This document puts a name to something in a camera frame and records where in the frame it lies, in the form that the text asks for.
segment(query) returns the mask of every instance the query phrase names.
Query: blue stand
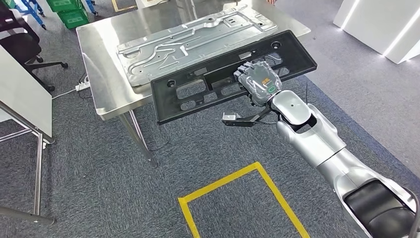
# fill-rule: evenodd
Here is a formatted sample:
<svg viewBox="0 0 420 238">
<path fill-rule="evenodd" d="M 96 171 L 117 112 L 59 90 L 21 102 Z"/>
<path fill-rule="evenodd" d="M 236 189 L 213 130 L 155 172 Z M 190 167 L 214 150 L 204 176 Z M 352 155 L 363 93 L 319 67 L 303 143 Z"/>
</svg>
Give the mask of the blue stand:
<svg viewBox="0 0 420 238">
<path fill-rule="evenodd" d="M 44 22 L 42 21 L 42 19 L 38 16 L 45 16 L 44 15 L 44 11 L 42 10 L 41 6 L 39 6 L 37 0 L 20 0 L 28 9 L 27 10 L 22 10 L 18 4 L 16 4 L 15 9 L 17 9 L 22 15 L 28 15 L 31 14 L 35 20 L 38 22 L 38 24 L 41 25 L 42 28 L 44 28 L 45 30 L 47 29 Z"/>
</svg>

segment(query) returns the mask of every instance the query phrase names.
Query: whiteboard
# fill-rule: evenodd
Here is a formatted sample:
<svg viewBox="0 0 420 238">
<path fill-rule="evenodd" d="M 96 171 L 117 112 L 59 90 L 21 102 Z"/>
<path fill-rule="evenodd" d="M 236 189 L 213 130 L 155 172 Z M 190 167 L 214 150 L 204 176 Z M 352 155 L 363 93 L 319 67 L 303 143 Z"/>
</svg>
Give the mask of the whiteboard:
<svg viewBox="0 0 420 238">
<path fill-rule="evenodd" d="M 52 136 L 51 95 L 0 46 L 0 101 Z"/>
</svg>

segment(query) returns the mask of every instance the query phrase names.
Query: mounting hole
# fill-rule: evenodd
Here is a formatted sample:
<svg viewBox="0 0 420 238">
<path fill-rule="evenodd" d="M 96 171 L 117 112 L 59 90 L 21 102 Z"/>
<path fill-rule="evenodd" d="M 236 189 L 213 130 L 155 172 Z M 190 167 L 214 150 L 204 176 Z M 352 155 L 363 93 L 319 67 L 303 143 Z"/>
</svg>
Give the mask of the mounting hole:
<svg viewBox="0 0 420 238">
<path fill-rule="evenodd" d="M 278 41 L 275 41 L 275 42 L 273 42 L 273 43 L 271 43 L 271 47 L 273 47 L 274 49 L 278 49 L 278 48 L 280 48 L 280 46 L 281 46 L 281 43 L 280 42 L 278 42 Z"/>
<path fill-rule="evenodd" d="M 173 88 L 175 86 L 175 80 L 172 80 L 172 79 L 168 80 L 167 85 L 168 85 L 168 88 Z"/>
</svg>

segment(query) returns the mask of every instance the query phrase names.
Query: stamped metal plate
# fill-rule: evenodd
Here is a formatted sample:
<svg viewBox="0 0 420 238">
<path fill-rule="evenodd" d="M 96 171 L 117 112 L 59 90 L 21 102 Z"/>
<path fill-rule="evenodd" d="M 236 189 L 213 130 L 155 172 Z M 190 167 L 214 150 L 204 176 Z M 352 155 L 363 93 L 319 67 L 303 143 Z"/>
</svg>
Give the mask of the stamped metal plate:
<svg viewBox="0 0 420 238">
<path fill-rule="evenodd" d="M 260 40 L 277 25 L 247 5 L 211 14 L 117 46 L 131 86 Z"/>
</svg>

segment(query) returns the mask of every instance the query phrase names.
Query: robotic arm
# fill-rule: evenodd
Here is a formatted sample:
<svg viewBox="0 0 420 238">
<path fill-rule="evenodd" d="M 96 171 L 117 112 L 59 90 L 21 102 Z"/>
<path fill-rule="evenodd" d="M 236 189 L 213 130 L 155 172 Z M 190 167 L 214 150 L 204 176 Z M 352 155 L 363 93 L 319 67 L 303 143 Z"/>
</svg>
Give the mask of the robotic arm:
<svg viewBox="0 0 420 238">
<path fill-rule="evenodd" d="M 225 125 L 268 124 L 260 119 L 276 112 L 280 136 L 324 176 L 361 237 L 418 237 L 417 197 L 348 151 L 337 128 L 315 106 L 306 104 L 292 91 L 281 90 L 279 76 L 265 61 L 247 62 L 234 75 L 249 91 L 253 104 L 265 109 L 248 118 L 223 114 Z"/>
</svg>

